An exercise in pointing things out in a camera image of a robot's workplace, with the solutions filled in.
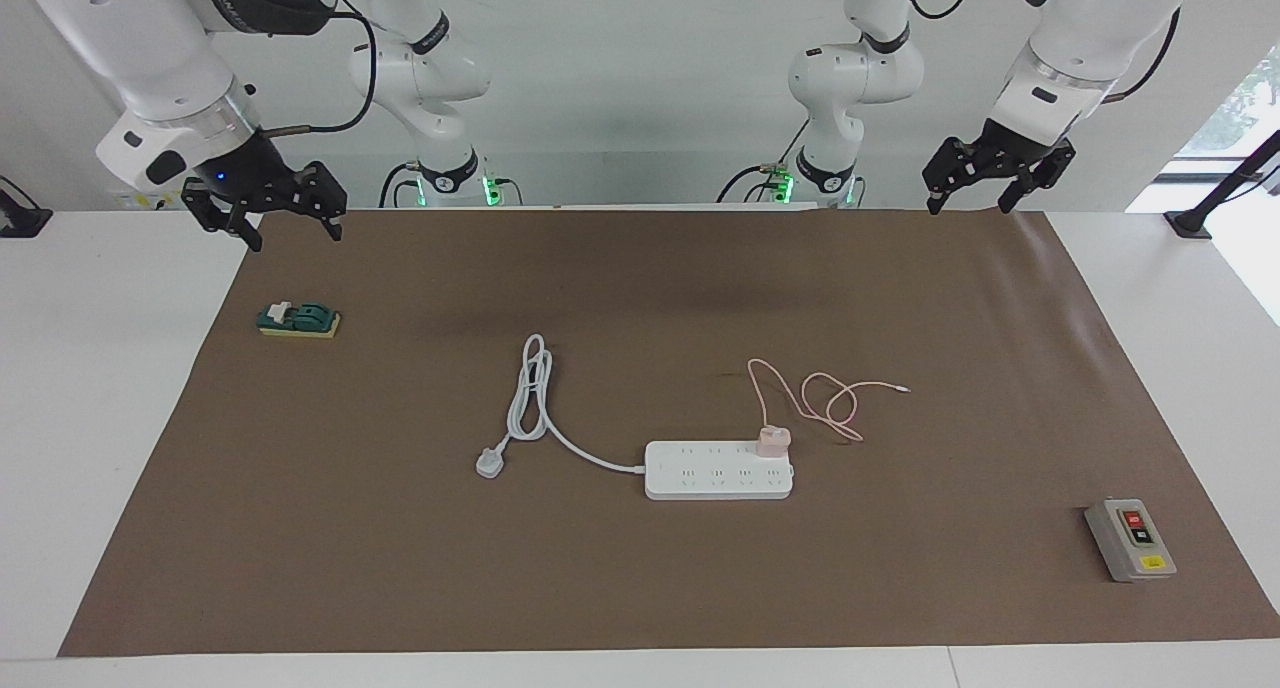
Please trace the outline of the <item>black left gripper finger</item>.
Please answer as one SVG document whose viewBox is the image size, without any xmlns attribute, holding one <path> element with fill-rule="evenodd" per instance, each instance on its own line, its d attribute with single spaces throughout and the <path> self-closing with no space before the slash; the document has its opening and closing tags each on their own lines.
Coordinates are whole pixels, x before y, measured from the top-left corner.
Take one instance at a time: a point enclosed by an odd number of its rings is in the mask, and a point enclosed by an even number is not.
<svg viewBox="0 0 1280 688">
<path fill-rule="evenodd" d="M 1053 147 L 1037 161 L 1015 161 L 1012 182 L 1000 196 L 1001 214 L 1011 214 L 1025 196 L 1036 191 L 1051 191 L 1075 155 L 1074 147 Z"/>
<path fill-rule="evenodd" d="M 941 214 L 948 197 L 963 187 L 966 176 L 966 145 L 961 139 L 945 139 L 925 164 L 925 206 L 931 215 Z"/>
</svg>

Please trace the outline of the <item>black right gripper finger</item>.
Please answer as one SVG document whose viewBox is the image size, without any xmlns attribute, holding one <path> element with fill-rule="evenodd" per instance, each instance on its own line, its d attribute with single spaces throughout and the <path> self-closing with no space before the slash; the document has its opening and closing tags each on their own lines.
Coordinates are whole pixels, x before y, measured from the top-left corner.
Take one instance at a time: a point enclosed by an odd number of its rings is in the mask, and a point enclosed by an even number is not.
<svg viewBox="0 0 1280 688">
<path fill-rule="evenodd" d="M 183 205 L 204 231 L 237 237 L 251 252 L 262 249 L 262 237 L 246 217 L 244 208 L 241 205 L 224 208 L 207 185 L 184 185 Z"/>
<path fill-rule="evenodd" d="M 342 240 L 342 217 L 347 214 L 347 192 L 324 162 L 306 165 L 305 205 L 332 240 Z"/>
</svg>

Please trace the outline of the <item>white power strip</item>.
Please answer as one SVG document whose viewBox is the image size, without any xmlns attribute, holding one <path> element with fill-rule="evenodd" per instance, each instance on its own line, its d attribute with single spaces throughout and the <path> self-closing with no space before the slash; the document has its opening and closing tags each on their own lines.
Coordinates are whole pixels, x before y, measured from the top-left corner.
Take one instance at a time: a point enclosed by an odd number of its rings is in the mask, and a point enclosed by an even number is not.
<svg viewBox="0 0 1280 688">
<path fill-rule="evenodd" d="M 655 501 L 782 500 L 794 465 L 787 454 L 759 454 L 754 441 L 652 441 L 644 489 Z"/>
</svg>

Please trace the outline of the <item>black angled stand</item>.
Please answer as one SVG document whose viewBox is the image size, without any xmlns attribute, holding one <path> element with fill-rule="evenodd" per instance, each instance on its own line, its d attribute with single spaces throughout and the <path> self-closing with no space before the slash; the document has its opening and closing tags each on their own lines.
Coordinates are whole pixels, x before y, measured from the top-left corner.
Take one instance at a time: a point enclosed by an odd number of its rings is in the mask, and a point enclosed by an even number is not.
<svg viewBox="0 0 1280 688">
<path fill-rule="evenodd" d="M 1272 173 L 1280 171 L 1276 155 L 1280 155 L 1280 129 L 1274 130 L 1257 150 L 1253 150 L 1247 159 L 1240 161 L 1238 168 L 1226 174 L 1193 208 L 1166 211 L 1164 214 L 1166 223 L 1170 224 L 1176 237 L 1181 237 L 1184 240 L 1211 240 L 1212 234 L 1207 231 L 1204 224 L 1212 211 L 1229 199 L 1244 196 L 1247 191 L 1243 191 L 1242 185 L 1245 183 L 1257 187 L 1266 182 Z"/>
</svg>

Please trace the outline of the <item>black table clamp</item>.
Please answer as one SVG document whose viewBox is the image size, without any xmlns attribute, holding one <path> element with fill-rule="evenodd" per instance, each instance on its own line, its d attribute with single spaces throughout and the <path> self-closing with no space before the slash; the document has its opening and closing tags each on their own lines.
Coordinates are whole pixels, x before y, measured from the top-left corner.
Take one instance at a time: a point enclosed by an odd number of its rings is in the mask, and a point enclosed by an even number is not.
<svg viewBox="0 0 1280 688">
<path fill-rule="evenodd" d="M 0 238 L 38 237 L 52 215 L 52 210 L 42 208 L 27 191 L 0 174 Z"/>
</svg>

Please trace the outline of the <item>window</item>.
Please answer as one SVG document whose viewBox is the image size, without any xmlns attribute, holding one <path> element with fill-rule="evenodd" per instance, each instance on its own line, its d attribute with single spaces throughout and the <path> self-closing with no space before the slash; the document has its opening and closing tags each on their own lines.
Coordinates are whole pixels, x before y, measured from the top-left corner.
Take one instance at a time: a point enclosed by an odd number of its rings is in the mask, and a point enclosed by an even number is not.
<svg viewBox="0 0 1280 688">
<path fill-rule="evenodd" d="M 1244 159 L 1276 129 L 1280 129 L 1280 43 L 1245 75 L 1174 159 Z"/>
</svg>

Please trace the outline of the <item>brown table mat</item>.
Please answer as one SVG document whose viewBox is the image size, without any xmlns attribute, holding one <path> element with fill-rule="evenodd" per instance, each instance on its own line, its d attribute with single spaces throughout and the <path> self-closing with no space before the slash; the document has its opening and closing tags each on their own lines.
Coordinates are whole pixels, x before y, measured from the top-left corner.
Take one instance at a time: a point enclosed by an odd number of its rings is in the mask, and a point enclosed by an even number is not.
<svg viewBox="0 0 1280 688">
<path fill-rule="evenodd" d="M 1038 214 L 360 211 L 265 217 L 64 656 L 1220 641 L 1280 614 Z M 255 327 L 337 309 L 330 340 Z M 778 501 L 657 503 L 499 441 L 541 332 L 549 405 L 623 465 L 745 439 L 745 370 L 861 389 L 797 419 Z M 1140 497 L 1178 574 L 1111 579 L 1083 512 Z"/>
</svg>

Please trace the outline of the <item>white wall socket box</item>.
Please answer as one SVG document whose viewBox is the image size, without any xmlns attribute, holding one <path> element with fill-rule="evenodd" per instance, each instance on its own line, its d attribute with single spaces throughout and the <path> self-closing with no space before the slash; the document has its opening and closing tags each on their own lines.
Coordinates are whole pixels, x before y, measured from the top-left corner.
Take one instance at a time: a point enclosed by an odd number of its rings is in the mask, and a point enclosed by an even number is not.
<svg viewBox="0 0 1280 688">
<path fill-rule="evenodd" d="M 111 191 L 116 208 L 136 211 L 186 211 L 180 191 Z"/>
</svg>

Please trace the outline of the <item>green knife switch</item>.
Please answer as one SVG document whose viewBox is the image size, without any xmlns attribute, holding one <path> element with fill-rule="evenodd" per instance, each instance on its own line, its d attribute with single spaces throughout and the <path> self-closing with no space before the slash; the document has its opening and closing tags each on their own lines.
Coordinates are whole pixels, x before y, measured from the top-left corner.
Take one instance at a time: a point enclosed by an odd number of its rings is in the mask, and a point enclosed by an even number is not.
<svg viewBox="0 0 1280 688">
<path fill-rule="evenodd" d="M 255 320 L 257 331 L 266 336 L 314 338 L 314 340 L 330 340 L 339 325 L 338 311 L 320 302 L 303 302 L 301 306 L 294 306 L 291 301 L 274 302 L 265 306 Z"/>
</svg>

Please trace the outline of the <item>grey on-off switch box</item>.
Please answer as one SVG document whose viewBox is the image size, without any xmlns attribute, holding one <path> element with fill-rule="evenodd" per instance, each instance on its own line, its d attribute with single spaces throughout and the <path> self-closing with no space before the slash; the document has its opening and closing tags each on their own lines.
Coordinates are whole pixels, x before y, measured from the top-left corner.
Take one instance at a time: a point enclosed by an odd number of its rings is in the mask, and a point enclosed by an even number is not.
<svg viewBox="0 0 1280 688">
<path fill-rule="evenodd" d="M 1087 506 L 1083 517 L 1112 581 L 1138 583 L 1178 574 L 1140 497 L 1106 497 Z"/>
</svg>

